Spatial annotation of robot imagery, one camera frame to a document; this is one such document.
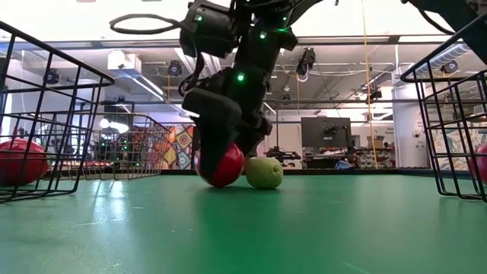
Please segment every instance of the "black cable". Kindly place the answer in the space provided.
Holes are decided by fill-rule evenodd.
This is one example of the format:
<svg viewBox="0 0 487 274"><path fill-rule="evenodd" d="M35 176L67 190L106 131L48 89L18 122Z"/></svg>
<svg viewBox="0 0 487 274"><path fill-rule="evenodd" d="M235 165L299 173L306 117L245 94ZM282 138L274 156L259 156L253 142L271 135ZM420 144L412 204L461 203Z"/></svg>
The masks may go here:
<svg viewBox="0 0 487 274"><path fill-rule="evenodd" d="M419 14L431 25L433 26L434 28L436 28L437 30L439 30L440 32L442 33L445 33L447 35L454 35L455 33L453 31L450 31L450 30L447 30L446 28L440 26L440 24L438 24L437 22L435 22L433 19L431 19L429 17L429 15L426 14L426 11L422 10L422 9L418 9L419 11Z"/></svg>
<svg viewBox="0 0 487 274"><path fill-rule="evenodd" d="M150 19L157 19L164 21L166 23L171 24L169 27L162 27L158 29L153 29L153 30L131 30L131 29L126 29L122 27L115 27L118 23L121 23L126 20L130 19L136 19L136 18L150 18ZM181 91L181 88L183 84L189 81L189 84L186 86L185 90L189 90L190 88L194 87L196 83L198 82L199 79L199 74L201 71L205 68L205 62L203 61L202 54L198 49L196 48L195 41L193 39L193 35L191 35L191 31L181 22L170 19L170 18L164 18L162 16L156 15L156 14L127 14L120 16L119 18L115 18L112 21L110 21L110 29L117 32L117 33L122 33L122 34L132 34L132 35L153 35L153 34L160 34L164 33L170 30L176 30L180 28L182 31L186 31L189 34L189 38L191 39L191 43L193 44L195 53L196 53L196 67L195 71L188 77L184 78L183 81L181 81L178 91L181 96L184 96L184 93Z"/></svg>
<svg viewBox="0 0 487 274"><path fill-rule="evenodd" d="M328 96L330 96L330 90L328 88L328 85L326 84L325 77L323 76L323 73L321 72L321 68L320 68L320 65L318 63L318 60L315 58L314 61L317 64L318 72L320 72L321 80L323 80L323 85L325 86L326 94L328 94ZM335 110L338 113L338 117L342 118L342 116L340 115L339 109L336 107L335 103L333 103L333 107L335 107Z"/></svg>
<svg viewBox="0 0 487 274"><path fill-rule="evenodd" d="M161 21L164 21L166 23L171 24L169 27L162 27L158 29L153 29L153 30L131 30L131 29L125 29L122 27L115 27L116 24L121 23L126 20L130 19L136 19L136 18L150 18L150 19L158 19ZM188 30L186 26L184 26L181 22L176 21L174 19L169 19L169 18L163 18L159 15L156 14L127 14L120 16L119 18L115 18L112 21L110 21L110 29L121 34L135 34L135 35L153 35L153 34L160 34L164 33L170 30L176 30L178 28L182 28L184 30Z"/></svg>

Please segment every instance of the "yellow cable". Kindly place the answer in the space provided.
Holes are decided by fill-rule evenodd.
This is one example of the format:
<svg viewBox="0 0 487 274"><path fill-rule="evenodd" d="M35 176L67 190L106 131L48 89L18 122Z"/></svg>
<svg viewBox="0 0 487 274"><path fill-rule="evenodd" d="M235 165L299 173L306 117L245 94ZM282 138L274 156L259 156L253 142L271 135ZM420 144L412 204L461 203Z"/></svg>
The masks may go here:
<svg viewBox="0 0 487 274"><path fill-rule="evenodd" d="M362 20L364 22L364 46L365 46L365 74L367 77L367 99L368 99L368 119L369 124L371 125L371 141L372 141L372 152L374 155L374 163L375 169L378 169L377 165L377 153L375 151L375 142L374 142L374 129L372 127L372 112L371 112L371 86L369 85L370 75L369 75L369 62L368 62L368 45L367 45L367 28L365 27L365 4L364 0L361 0L362 4Z"/></svg>
<svg viewBox="0 0 487 274"><path fill-rule="evenodd" d="M444 83L443 83L443 87L444 87L444 88L447 88L447 82L444 82ZM444 93L444 95L443 95L443 99L444 99L444 101L445 101L445 102L448 102L447 93ZM447 105L446 105L446 104L444 104L444 105L443 105L443 113L446 113L446 112L447 112Z"/></svg>
<svg viewBox="0 0 487 274"><path fill-rule="evenodd" d="M298 78L298 75L296 75L296 85L298 86L298 114L299 114L300 112L299 112L299 78Z"/></svg>
<svg viewBox="0 0 487 274"><path fill-rule="evenodd" d="M167 102L170 103L170 76L167 76Z"/></svg>

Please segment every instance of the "green ball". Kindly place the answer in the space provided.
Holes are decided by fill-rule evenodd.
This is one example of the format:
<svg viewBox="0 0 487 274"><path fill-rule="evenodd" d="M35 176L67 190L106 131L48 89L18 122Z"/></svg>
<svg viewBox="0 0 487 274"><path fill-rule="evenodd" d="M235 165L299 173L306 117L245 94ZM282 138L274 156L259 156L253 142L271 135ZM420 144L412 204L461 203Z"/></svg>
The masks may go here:
<svg viewBox="0 0 487 274"><path fill-rule="evenodd" d="M245 176L249 185L258 190L273 190L282 183L284 171L274 158L255 157L245 162Z"/></svg>

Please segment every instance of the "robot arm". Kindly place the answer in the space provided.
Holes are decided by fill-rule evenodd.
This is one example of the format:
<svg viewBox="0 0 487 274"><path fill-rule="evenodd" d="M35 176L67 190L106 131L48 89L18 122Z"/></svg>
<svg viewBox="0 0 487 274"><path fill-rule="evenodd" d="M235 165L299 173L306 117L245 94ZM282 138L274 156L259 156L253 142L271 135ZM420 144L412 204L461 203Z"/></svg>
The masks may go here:
<svg viewBox="0 0 487 274"><path fill-rule="evenodd" d="M131 14L110 22L110 27L128 34L181 29L181 48L197 60L193 75L181 83L180 94L184 96L183 109L199 115L193 120L201 135L201 169L209 175L216 171L232 142L248 155L272 131L262 107L279 51L294 49L298 39L290 26L321 1L231 0L230 7L226 8L207 0L195 0L189 3L186 18L181 22L153 14ZM420 11L439 13L455 31L478 16L470 3L478 1L409 0ZM157 18L173 26L145 31L115 27L120 21L140 17ZM478 27L463 39L487 64L487 47L484 47L487 26ZM199 77L204 69L202 53L226 58L234 48L237 54L231 68L208 78Z"/></svg>

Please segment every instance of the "computer monitor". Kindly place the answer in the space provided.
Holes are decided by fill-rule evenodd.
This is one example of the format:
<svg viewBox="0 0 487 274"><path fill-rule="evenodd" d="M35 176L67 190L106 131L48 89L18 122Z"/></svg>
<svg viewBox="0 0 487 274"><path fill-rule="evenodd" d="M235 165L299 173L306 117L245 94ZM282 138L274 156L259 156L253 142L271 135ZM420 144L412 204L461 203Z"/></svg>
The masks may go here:
<svg viewBox="0 0 487 274"><path fill-rule="evenodd" d="M303 148L351 148L349 118L301 117Z"/></svg>

